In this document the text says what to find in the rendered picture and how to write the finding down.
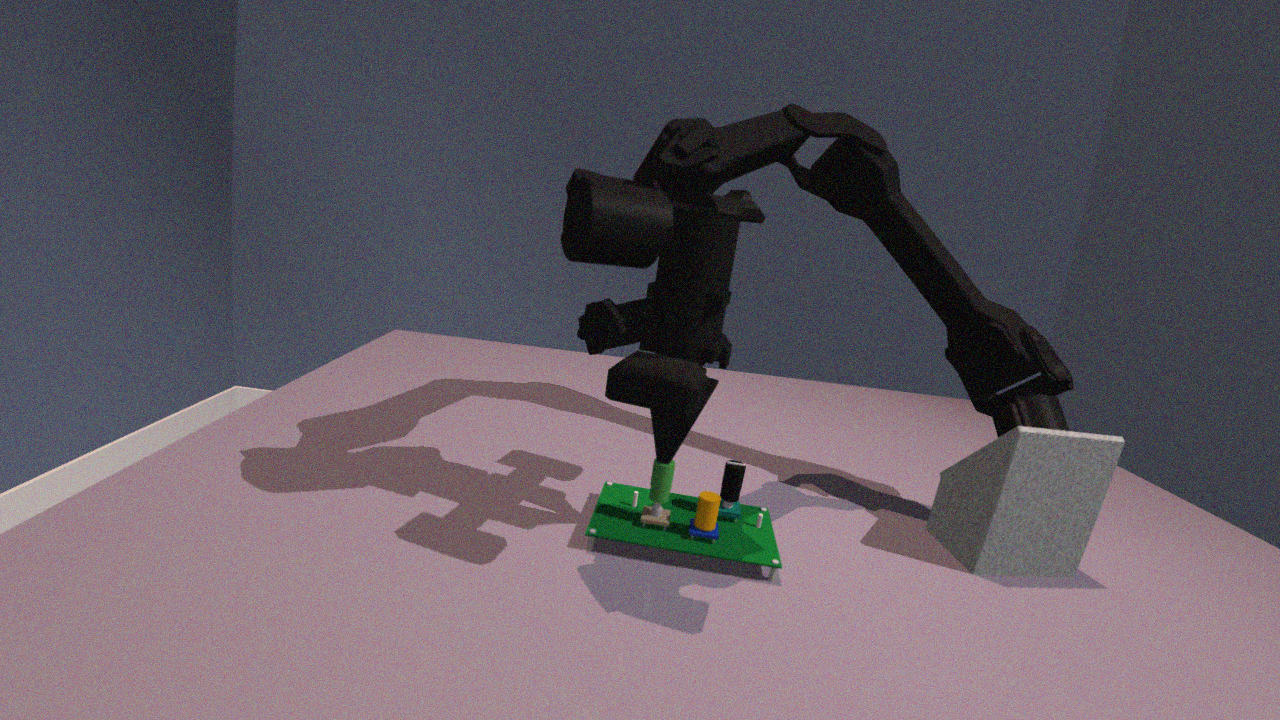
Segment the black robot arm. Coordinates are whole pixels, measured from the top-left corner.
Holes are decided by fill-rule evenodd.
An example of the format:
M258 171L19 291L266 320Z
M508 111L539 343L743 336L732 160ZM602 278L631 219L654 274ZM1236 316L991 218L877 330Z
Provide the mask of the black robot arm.
M808 169L794 154L810 136L837 138ZM657 268L666 272L730 279L740 222L762 223L765 215L748 190L713 192L774 161L788 167L801 190L861 219L881 240L945 323L947 361L974 409L993 416L997 437L1015 427L1069 430L1055 396L1074 389L1071 372L1044 334L979 292L904 197L883 136L847 113L788 104L722 127L704 118L667 122L634 181L573 170L561 234L564 256L636 268L659 256ZM640 350L657 352L657 299L588 304L577 336L589 355L640 340Z

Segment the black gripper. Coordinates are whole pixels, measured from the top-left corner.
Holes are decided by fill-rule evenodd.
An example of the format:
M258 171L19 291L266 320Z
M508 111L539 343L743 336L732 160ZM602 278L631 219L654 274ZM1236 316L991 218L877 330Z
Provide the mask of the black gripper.
M657 461L669 464L719 383L703 365L730 365L733 345L722 329L732 295L730 279L658 268L646 296L657 299L657 352L611 366L605 397L650 409Z

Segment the green circuit board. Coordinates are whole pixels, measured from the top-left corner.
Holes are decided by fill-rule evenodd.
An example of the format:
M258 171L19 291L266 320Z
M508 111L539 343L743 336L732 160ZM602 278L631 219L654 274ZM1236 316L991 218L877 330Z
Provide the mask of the green circuit board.
M701 492L698 498L669 493L675 464L654 460L650 489L605 480L585 534L588 551L600 537L762 565L771 568L768 582L774 582L782 565L769 509L737 502L746 465L726 461L721 496Z

